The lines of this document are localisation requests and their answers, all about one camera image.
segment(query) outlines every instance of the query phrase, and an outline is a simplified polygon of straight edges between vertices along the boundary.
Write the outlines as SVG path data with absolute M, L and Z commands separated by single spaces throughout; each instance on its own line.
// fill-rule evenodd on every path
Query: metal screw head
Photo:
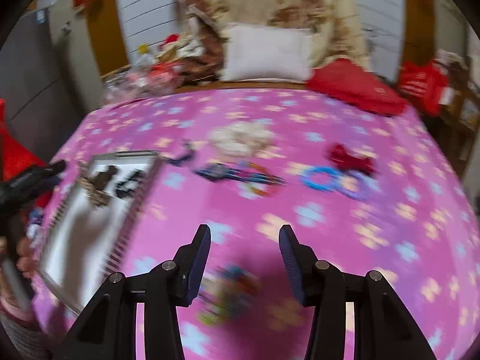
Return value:
M 171 271 L 176 266 L 177 266 L 177 264 L 175 263 L 175 261 L 173 261 L 171 259 L 163 262 L 163 264 L 162 264 L 162 268 L 165 269 L 166 271 Z
M 324 271 L 325 269 L 328 269 L 330 267 L 330 264 L 328 263 L 328 261 L 325 261 L 324 259 L 320 259 L 315 263 L 315 266 L 318 269 L 321 269 L 322 271 Z
M 382 274 L 378 271 L 370 271 L 368 276 L 370 276 L 370 278 L 375 281 L 382 280 L 382 277 L 383 277 Z
M 112 282 L 112 283 L 118 283 L 120 280 L 123 279 L 123 275 L 120 273 L 120 272 L 115 272 L 115 273 L 112 273 L 110 276 L 109 276 L 109 280 Z

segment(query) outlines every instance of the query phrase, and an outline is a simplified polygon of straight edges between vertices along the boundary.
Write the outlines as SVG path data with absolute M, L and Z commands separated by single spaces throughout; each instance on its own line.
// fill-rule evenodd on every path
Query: red bow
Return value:
M 347 152 L 345 146 L 339 143 L 333 147 L 330 153 L 330 159 L 335 162 L 341 171 L 359 170 L 368 175 L 375 172 L 370 157 L 359 158 L 352 156 Z

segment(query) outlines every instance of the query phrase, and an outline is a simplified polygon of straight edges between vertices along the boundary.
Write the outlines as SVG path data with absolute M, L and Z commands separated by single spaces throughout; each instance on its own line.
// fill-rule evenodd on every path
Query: red pillow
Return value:
M 314 69 L 307 88 L 343 100 L 364 111 L 380 115 L 399 115 L 407 101 L 376 76 L 348 59 L 340 58 L 325 67 Z

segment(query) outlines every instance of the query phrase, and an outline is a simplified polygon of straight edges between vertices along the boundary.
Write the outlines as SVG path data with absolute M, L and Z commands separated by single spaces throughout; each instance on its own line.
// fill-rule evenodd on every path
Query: blue hair tie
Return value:
M 331 180 L 327 184 L 318 184 L 311 181 L 311 176 L 314 173 L 325 173 L 331 176 Z M 340 187 L 340 176 L 341 172 L 337 169 L 330 168 L 329 166 L 316 166 L 311 169 L 308 169 L 303 174 L 301 174 L 300 179 L 302 182 L 314 190 L 318 191 L 336 191 Z
M 365 176 L 363 173 L 357 171 L 357 170 L 348 170 L 345 172 L 345 176 L 351 176 L 354 179 L 357 179 L 359 181 L 359 186 L 358 190 L 359 192 L 352 192 L 345 187 L 343 187 L 340 184 L 340 192 L 342 192 L 344 195 L 348 196 L 349 198 L 355 199 L 355 200 L 365 200 L 367 198 L 367 188 L 368 188 L 368 180 L 367 176 Z

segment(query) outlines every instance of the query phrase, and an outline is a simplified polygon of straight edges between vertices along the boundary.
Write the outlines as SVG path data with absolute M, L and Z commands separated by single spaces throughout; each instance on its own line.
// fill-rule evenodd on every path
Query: pink bedsheet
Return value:
M 287 281 L 277 243 L 284 223 L 319 258 L 343 271 L 383 272 L 437 358 L 460 357 L 480 330 L 478 228 L 456 175 L 412 108 L 387 118 L 315 92 L 274 89 L 200 91 L 105 107 L 88 115 L 55 156 L 70 167 L 47 218 L 76 177 L 75 161 L 141 149 L 177 156 L 182 140 L 191 139 L 200 167 L 215 157 L 208 133 L 236 120 L 260 120 L 275 133 L 275 146 L 253 161 L 285 178 L 286 186 L 259 197 L 243 183 L 212 183 L 187 167 L 166 166 L 145 201 L 121 268 L 126 275 L 149 271 L 207 223 L 212 247 L 206 270 L 236 264 L 259 278 L 253 309 L 237 321 L 203 325 L 198 299 L 189 309 L 178 308 L 186 359 L 303 358 L 311 310 L 293 300 Z M 378 173 L 365 202 L 299 181 L 307 166 L 332 165 L 327 151 L 336 142 L 375 158 Z M 34 284 L 42 327 L 54 333 L 58 316 L 71 324 L 72 313 L 63 311 L 40 279 Z M 346 359 L 353 353 L 352 323 L 349 309 Z M 137 327 L 141 360 L 141 315 Z

